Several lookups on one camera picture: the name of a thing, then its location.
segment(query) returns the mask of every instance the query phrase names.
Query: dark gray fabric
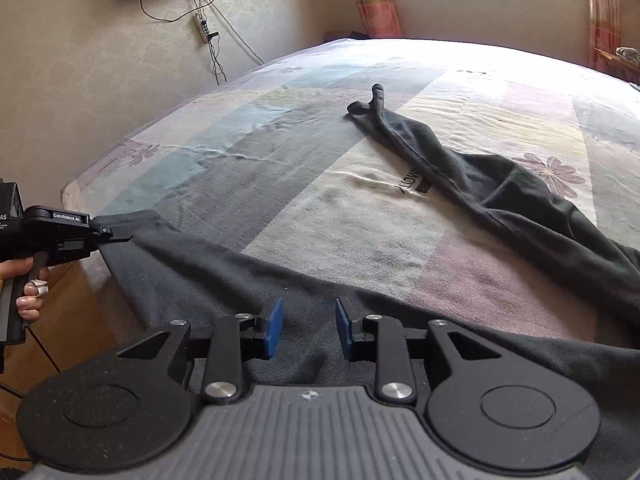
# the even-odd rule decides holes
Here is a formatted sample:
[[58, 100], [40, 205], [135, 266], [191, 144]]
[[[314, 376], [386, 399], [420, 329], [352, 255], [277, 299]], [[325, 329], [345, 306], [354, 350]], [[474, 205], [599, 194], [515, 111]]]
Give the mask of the dark gray fabric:
[[435, 189], [587, 302], [640, 326], [640, 253], [604, 236], [542, 179], [500, 155], [444, 148], [426, 124], [385, 110], [382, 86], [351, 119], [420, 171]]
[[[246, 365], [248, 380], [295, 384], [372, 384], [370, 363], [342, 358], [334, 299], [348, 295], [363, 314], [395, 316], [405, 326], [425, 327], [439, 314], [381, 294], [323, 282], [177, 231], [146, 211], [98, 218], [127, 226], [132, 240], [101, 248], [102, 256], [145, 326], [175, 318], [195, 326], [232, 313], [257, 313], [269, 297], [285, 304], [275, 358]], [[601, 480], [622, 480], [640, 458], [640, 352], [575, 341], [493, 332], [463, 324], [479, 335], [547, 366], [584, 386], [602, 412], [602, 429], [587, 470]], [[417, 383], [427, 389], [420, 362]]]

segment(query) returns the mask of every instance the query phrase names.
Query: wooden furniture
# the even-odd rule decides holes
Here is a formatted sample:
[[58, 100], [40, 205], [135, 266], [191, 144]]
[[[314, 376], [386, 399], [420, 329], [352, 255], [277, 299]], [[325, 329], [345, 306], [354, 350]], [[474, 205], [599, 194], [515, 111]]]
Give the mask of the wooden furniture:
[[606, 62], [609, 75], [628, 83], [640, 84], [640, 68], [627, 61], [623, 61], [615, 54], [610, 54], [599, 48], [595, 48], [594, 50]]
[[[115, 338], [106, 328], [94, 292], [78, 262], [52, 269], [49, 288], [40, 320], [32, 329], [60, 369], [69, 368], [115, 345]], [[5, 350], [5, 372], [0, 381], [25, 392], [55, 373], [28, 333], [23, 345]], [[24, 457], [26, 452], [15, 429], [18, 404], [18, 399], [0, 391], [0, 452]], [[29, 462], [0, 457], [0, 467], [26, 470], [30, 466]]]

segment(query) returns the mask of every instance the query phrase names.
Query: bed sheet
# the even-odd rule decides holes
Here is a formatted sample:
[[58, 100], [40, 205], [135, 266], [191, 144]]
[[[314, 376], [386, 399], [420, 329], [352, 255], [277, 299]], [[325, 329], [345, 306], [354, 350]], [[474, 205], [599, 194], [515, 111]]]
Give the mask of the bed sheet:
[[[519, 161], [604, 234], [640, 246], [640, 92], [560, 60], [442, 41], [341, 40], [276, 60], [117, 143], [65, 186], [63, 205], [150, 208], [316, 278], [508, 332], [625, 344], [615, 320], [345, 117], [374, 83], [447, 147]], [[104, 265], [87, 269], [104, 288]]]

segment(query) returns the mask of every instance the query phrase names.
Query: ribbed surface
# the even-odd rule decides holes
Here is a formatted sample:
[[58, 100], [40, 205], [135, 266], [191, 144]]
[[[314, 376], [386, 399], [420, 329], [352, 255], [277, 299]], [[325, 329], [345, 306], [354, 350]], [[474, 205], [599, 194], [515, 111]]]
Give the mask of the ribbed surface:
[[[83, 478], [46, 466], [26, 480]], [[374, 402], [360, 386], [256, 386], [234, 406], [211, 406], [169, 453], [104, 480], [496, 479], [445, 455], [405, 408]], [[582, 480], [573, 469], [549, 480]]]

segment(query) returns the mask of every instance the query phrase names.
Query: patterned wallpaper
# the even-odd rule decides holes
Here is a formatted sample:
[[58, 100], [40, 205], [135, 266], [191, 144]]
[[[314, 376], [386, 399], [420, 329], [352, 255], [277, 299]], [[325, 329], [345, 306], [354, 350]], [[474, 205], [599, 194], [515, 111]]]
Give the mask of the patterned wallpaper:
[[[144, 3], [166, 17], [193, 6]], [[321, 41], [311, 0], [216, 4], [265, 61]], [[0, 0], [0, 9], [0, 176], [20, 183], [26, 205], [57, 205], [60, 187], [117, 140], [215, 86], [193, 23], [154, 22], [138, 0]], [[227, 76], [255, 67], [218, 30]]]

